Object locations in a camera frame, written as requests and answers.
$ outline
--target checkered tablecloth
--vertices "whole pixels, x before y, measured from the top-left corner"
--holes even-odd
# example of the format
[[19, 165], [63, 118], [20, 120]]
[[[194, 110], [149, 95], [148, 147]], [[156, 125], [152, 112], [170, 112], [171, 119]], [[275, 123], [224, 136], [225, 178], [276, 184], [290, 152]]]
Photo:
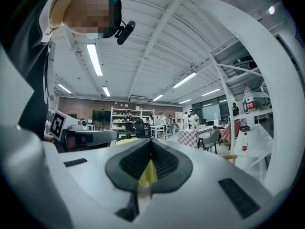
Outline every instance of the checkered tablecloth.
[[198, 136], [202, 133], [211, 132], [213, 127], [207, 127], [198, 130], [186, 129], [182, 130], [178, 134], [178, 142], [190, 147], [197, 148], [198, 145]]

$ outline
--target ceiling light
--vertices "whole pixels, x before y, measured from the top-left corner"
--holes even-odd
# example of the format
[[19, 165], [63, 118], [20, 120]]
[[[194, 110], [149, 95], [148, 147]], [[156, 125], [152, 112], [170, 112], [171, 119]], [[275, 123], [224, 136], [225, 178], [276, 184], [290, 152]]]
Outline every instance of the ceiling light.
[[275, 8], [274, 8], [274, 6], [271, 6], [271, 7], [269, 8], [268, 12], [269, 12], [270, 14], [274, 14], [274, 13], [275, 13]]
[[65, 90], [65, 91], [67, 91], [68, 93], [71, 94], [71, 92], [67, 88], [63, 87], [62, 84], [58, 84], [58, 86], [60, 86], [63, 90]]
[[209, 93], [207, 93], [207, 94], [202, 94], [202, 97], [203, 97], [203, 96], [206, 96], [206, 95], [208, 95], [208, 94], [215, 93], [215, 92], [217, 92], [217, 91], [220, 91], [220, 89], [218, 88], [218, 89], [216, 89], [216, 90], [214, 90], [214, 91], [211, 91], [211, 92], [209, 92]]
[[186, 102], [188, 102], [188, 101], [191, 101], [191, 99], [185, 100], [185, 101], [183, 101], [183, 102], [181, 102], [181, 103], [179, 103], [179, 104], [183, 104], [183, 103], [186, 103]]
[[93, 67], [95, 69], [95, 72], [98, 76], [103, 76], [102, 70], [100, 67], [99, 59], [97, 57], [96, 53], [96, 45], [95, 44], [87, 44], [87, 49], [93, 64]]
[[110, 97], [110, 93], [108, 91], [108, 88], [106, 86], [103, 86], [104, 92], [106, 94], [107, 97]]
[[159, 96], [157, 96], [153, 101], [157, 101], [159, 98], [163, 97], [164, 94], [160, 94]]
[[196, 72], [191, 73], [189, 76], [185, 77], [182, 81], [178, 82], [175, 86], [173, 86], [173, 88], [176, 88], [180, 85], [182, 85], [183, 83], [185, 83], [186, 81], [190, 80], [192, 77], [194, 77], [195, 75], [197, 75]]

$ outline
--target pink chair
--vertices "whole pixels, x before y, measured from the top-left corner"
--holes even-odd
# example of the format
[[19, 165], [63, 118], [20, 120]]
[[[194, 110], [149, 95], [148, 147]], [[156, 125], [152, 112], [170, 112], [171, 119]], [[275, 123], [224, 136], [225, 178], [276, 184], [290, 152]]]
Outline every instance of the pink chair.
[[[238, 137], [240, 124], [241, 124], [240, 120], [239, 121], [234, 121], [235, 138]], [[224, 130], [220, 130], [220, 134], [221, 134], [220, 144], [222, 143], [223, 140], [230, 140], [231, 141], [231, 123]]]

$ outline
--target air conditioner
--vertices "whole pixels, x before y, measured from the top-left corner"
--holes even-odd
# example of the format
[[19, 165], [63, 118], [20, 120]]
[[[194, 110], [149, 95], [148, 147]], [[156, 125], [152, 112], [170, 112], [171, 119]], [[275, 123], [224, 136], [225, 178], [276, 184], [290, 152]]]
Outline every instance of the air conditioner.
[[130, 96], [129, 101], [132, 102], [132, 103], [146, 104], [146, 103], [148, 103], [148, 98], [147, 97]]

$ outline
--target white ceiling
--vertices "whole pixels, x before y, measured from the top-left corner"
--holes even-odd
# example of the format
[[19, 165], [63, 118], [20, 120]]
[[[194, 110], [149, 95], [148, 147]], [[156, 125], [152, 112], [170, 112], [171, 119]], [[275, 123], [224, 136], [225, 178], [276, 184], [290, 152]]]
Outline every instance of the white ceiling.
[[[218, 62], [225, 64], [247, 55], [242, 44], [224, 26], [204, 14], [193, 0], [121, 1], [123, 21], [136, 22], [135, 30], [123, 45], [118, 45], [114, 37], [91, 40], [65, 28], [54, 32], [55, 82], [68, 88], [72, 96], [105, 99], [102, 87], [107, 86], [110, 99], [115, 100], [128, 100], [130, 95], [153, 99], [164, 94], [159, 103], [204, 101], [215, 96], [201, 97], [202, 94], [222, 89], [208, 53], [212, 52]], [[267, 29], [283, 21], [279, 10], [273, 15], [266, 13], [279, 0], [222, 1], [247, 12]], [[97, 46], [103, 76], [96, 75], [87, 51], [86, 44], [92, 42]], [[173, 88], [174, 83], [192, 71], [198, 74]], [[57, 84], [55, 93], [68, 95]]]

